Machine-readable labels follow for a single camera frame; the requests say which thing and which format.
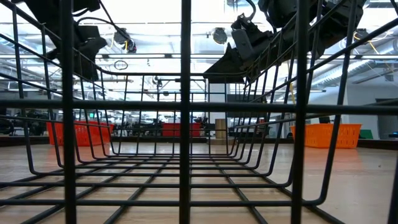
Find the ceiling pipe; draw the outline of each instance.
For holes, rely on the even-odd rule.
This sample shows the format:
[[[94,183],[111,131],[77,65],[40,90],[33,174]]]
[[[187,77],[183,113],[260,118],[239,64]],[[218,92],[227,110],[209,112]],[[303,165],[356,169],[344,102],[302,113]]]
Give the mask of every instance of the ceiling pipe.
[[[378,46],[377,51],[381,55],[398,54],[398,39],[393,39],[385,44],[382,44],[381,46]],[[374,53],[374,50],[372,49],[365,54],[369,53]],[[367,72],[370,69],[375,68],[377,65],[380,65],[377,60],[370,59],[353,62],[348,66],[348,78]],[[343,66],[340,65],[325,73],[316,75],[316,77],[312,80],[312,87],[337,85],[341,78],[342,69]]]

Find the orange crate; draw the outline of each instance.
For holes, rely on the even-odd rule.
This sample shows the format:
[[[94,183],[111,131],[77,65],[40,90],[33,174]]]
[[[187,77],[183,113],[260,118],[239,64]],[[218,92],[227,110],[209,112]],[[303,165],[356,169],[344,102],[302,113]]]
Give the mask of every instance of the orange crate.
[[[89,121],[89,124],[98,124],[96,121]],[[55,132],[57,134],[57,142],[59,146],[63,146],[63,124],[55,123]],[[50,144],[54,145],[54,136],[51,128],[51,123],[47,122],[47,131],[49,132]],[[101,127],[101,132],[103,135],[104,143],[109,142],[108,129]],[[88,137],[88,131],[86,126],[86,121],[75,121],[75,133],[78,146],[90,146],[90,139]],[[94,146],[101,144],[100,129],[96,126],[90,126],[91,142]]]
[[[358,145],[359,133],[362,124],[341,124],[336,148],[354,149]],[[295,137],[295,126],[292,129]],[[329,148],[333,124],[306,124],[305,125],[305,146],[315,148]]]

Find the floor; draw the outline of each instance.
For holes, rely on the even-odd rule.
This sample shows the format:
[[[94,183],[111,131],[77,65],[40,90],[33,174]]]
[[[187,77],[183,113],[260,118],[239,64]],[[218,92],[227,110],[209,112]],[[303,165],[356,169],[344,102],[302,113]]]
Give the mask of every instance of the floor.
[[[153,152],[153,143],[140,143],[139,152]],[[171,152],[172,145],[158,143],[159,153]],[[254,146],[252,158],[257,158],[259,145]],[[274,149],[273,144],[265,146],[261,158],[259,172],[267,172],[269,161]],[[101,147],[95,147],[96,155],[101,155]],[[225,146],[211,146],[214,153],[224,153]],[[55,161],[55,150],[49,145],[32,146],[35,168],[39,171],[58,169]],[[135,152],[136,143],[123,143],[121,152]],[[208,145],[194,144],[194,153],[207,153]],[[80,148],[83,159],[90,160],[90,148]],[[291,144],[282,144],[277,153],[275,169],[271,179],[277,183],[287,180],[293,149]],[[305,150],[304,199],[319,197],[320,187],[325,170],[326,149]],[[375,149],[337,149],[333,165],[333,173],[326,202],[320,208],[339,218],[345,223],[386,223],[391,199],[392,181],[394,176],[397,152]],[[249,165],[255,164],[251,159]],[[107,172],[121,170],[107,169]],[[133,170],[132,172],[154,172],[155,170]],[[217,170],[195,170],[194,173],[218,172]],[[0,181],[12,181],[30,176],[27,167],[25,147],[0,148]],[[79,182],[100,182],[107,177],[80,177]],[[36,181],[57,181],[61,177],[46,177]],[[115,182],[143,183],[147,177],[120,177]],[[233,177],[238,183],[264,183],[260,178]],[[178,177],[156,177],[154,183],[177,184]],[[193,177],[192,183],[227,184],[223,177]],[[0,190],[0,198],[5,199],[21,194],[35,187],[9,187]],[[85,190],[77,188],[78,193]],[[84,199],[117,199],[126,200],[137,189],[101,188]],[[242,189],[249,200],[287,200],[288,198],[274,189]],[[52,188],[31,198],[61,199],[63,188]],[[178,189],[146,189],[138,200],[178,200]],[[193,189],[192,200],[239,200],[231,189]],[[24,220],[43,212],[51,206],[7,206],[0,208],[0,223],[21,223]],[[79,223],[103,223],[118,207],[78,207]],[[257,207],[261,215],[269,223],[290,223],[289,207]],[[256,220],[246,208],[206,208],[193,207],[192,223],[256,223]],[[64,223],[62,211],[52,215],[41,223]],[[117,223],[178,223],[178,207],[131,207]],[[325,223],[321,218],[303,209],[303,223]]]

